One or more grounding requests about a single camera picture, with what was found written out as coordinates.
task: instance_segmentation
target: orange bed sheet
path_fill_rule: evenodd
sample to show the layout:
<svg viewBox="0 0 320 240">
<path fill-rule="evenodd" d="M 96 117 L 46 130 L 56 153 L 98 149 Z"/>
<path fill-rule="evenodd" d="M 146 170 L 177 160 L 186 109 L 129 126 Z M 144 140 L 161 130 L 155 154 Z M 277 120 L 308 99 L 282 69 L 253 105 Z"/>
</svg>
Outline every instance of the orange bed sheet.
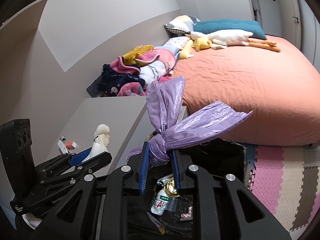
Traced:
<svg viewBox="0 0 320 240">
<path fill-rule="evenodd" d="M 184 76 L 183 102 L 190 113 L 222 101 L 253 115 L 222 138 L 291 146 L 320 140 L 320 74 L 285 39 L 267 36 L 281 52 L 233 46 L 192 51 L 173 76 Z"/>
</svg>

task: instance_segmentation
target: metal bolt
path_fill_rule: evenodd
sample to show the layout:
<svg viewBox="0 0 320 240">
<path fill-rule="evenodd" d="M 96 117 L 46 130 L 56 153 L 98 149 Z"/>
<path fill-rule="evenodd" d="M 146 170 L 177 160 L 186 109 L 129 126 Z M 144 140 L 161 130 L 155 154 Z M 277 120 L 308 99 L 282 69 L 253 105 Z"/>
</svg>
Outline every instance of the metal bolt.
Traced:
<svg viewBox="0 0 320 240">
<path fill-rule="evenodd" d="M 197 165 L 192 164 L 192 165 L 189 166 L 189 170 L 197 171 L 197 170 L 199 170 L 199 167 Z"/>
<path fill-rule="evenodd" d="M 226 175 L 227 180 L 229 181 L 234 181 L 236 179 L 236 176 L 233 174 L 227 174 Z"/>
<path fill-rule="evenodd" d="M 91 175 L 91 174 L 85 175 L 85 176 L 84 176 L 84 180 L 85 180 L 85 181 L 91 181 L 91 180 L 93 180 L 93 175 Z"/>
<path fill-rule="evenodd" d="M 121 171 L 123 171 L 123 172 L 128 172 L 128 171 L 130 171 L 130 170 L 131 170 L 131 167 L 128 166 L 128 165 L 125 165 L 125 166 L 122 166 L 122 167 L 121 167 Z"/>
</svg>

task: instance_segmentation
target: yellow cloth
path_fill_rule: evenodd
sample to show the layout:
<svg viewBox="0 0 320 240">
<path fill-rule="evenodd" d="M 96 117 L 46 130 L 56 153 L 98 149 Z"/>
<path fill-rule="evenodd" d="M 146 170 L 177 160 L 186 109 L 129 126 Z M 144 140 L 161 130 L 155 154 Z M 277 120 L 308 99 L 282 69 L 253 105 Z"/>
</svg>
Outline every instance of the yellow cloth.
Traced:
<svg viewBox="0 0 320 240">
<path fill-rule="evenodd" d="M 153 50 L 152 45 L 143 45 L 143 46 L 135 47 L 133 50 L 130 50 L 128 53 L 122 56 L 123 64 L 124 65 L 137 64 L 137 62 L 135 61 L 135 58 L 140 57 L 141 55 L 145 54 L 149 50 Z"/>
<path fill-rule="evenodd" d="M 179 59 L 188 59 L 188 56 L 191 53 L 193 45 L 193 40 L 188 40 L 183 49 L 179 50 Z"/>
</svg>

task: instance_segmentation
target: purple plastic bag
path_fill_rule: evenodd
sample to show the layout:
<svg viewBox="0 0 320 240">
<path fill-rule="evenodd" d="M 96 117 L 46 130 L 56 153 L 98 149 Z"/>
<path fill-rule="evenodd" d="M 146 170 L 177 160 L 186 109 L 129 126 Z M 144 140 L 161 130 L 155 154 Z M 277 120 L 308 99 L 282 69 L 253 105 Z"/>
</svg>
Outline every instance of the purple plastic bag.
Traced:
<svg viewBox="0 0 320 240">
<path fill-rule="evenodd" d="M 187 148 L 216 139 L 245 121 L 253 112 L 236 112 L 216 101 L 177 124 L 185 85 L 184 77 L 165 83 L 153 81 L 147 89 L 147 108 L 157 135 L 150 143 L 150 162 L 153 166 L 166 164 L 167 151 Z"/>
</svg>

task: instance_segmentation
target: white bottle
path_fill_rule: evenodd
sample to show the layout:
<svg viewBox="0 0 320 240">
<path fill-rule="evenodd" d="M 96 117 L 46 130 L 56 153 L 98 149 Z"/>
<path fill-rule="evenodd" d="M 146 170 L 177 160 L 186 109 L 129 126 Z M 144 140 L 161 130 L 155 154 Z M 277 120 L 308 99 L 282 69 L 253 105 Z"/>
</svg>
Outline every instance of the white bottle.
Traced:
<svg viewBox="0 0 320 240">
<path fill-rule="evenodd" d="M 161 216 L 169 199 L 170 197 L 165 193 L 164 188 L 161 189 L 153 202 L 151 212 L 155 215 Z"/>
</svg>

